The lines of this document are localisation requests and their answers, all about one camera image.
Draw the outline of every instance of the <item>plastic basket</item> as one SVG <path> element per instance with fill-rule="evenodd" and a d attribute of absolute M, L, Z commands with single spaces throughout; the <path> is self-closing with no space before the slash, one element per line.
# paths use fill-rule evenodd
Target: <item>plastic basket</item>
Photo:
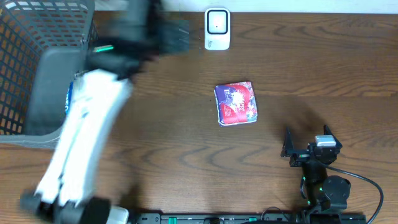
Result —
<path fill-rule="evenodd" d="M 0 6 L 0 142 L 54 148 L 78 54 L 97 38 L 94 1 L 9 0 Z M 42 57 L 47 62 L 39 62 Z M 55 67 L 54 60 L 70 62 Z M 71 64 L 76 69 L 68 69 Z"/>

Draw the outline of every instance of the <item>white plug-in device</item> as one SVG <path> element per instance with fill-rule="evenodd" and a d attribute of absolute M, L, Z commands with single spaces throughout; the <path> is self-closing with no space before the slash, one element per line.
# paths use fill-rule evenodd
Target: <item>white plug-in device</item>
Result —
<path fill-rule="evenodd" d="M 205 48 L 226 50 L 231 42 L 231 16 L 227 9 L 210 8 L 205 12 Z"/>

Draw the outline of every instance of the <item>green led light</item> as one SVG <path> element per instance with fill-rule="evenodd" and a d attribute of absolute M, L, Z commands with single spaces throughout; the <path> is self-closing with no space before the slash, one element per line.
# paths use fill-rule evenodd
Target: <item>green led light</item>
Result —
<path fill-rule="evenodd" d="M 170 218 L 169 218 L 169 224 L 177 224 L 177 218 L 175 218 L 175 217 L 170 217 Z"/>
<path fill-rule="evenodd" d="M 97 50 L 95 50 L 95 52 L 98 53 L 98 52 L 107 51 L 107 50 L 112 50 L 112 49 L 113 49 L 113 46 L 111 46 L 111 47 L 105 47 L 105 48 L 97 49 Z"/>

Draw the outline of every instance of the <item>wood grain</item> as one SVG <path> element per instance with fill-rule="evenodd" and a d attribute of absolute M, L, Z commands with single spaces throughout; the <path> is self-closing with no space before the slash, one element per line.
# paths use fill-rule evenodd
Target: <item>wood grain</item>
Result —
<path fill-rule="evenodd" d="M 96 12 L 101 25 L 111 12 Z M 365 175 L 385 193 L 375 223 L 398 206 L 398 16 L 234 13 L 231 48 L 203 49 L 203 14 L 192 49 L 148 63 L 114 125 L 99 165 L 98 195 L 163 212 L 261 212 L 304 206 L 301 170 L 279 157 L 284 127 L 305 147 L 328 124 L 343 149 L 335 167 Z M 221 128 L 215 85 L 252 81 L 258 122 Z M 17 209 L 52 152 L 2 145 L 0 223 L 36 222 Z M 348 212 L 368 218 L 379 201 L 352 183 Z"/>

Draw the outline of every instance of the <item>food wrapper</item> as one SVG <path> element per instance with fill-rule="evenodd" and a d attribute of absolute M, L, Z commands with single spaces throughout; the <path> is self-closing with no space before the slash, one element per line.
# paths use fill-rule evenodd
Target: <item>food wrapper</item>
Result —
<path fill-rule="evenodd" d="M 257 121 L 257 105 L 251 82 L 218 85 L 214 93 L 221 126 Z"/>

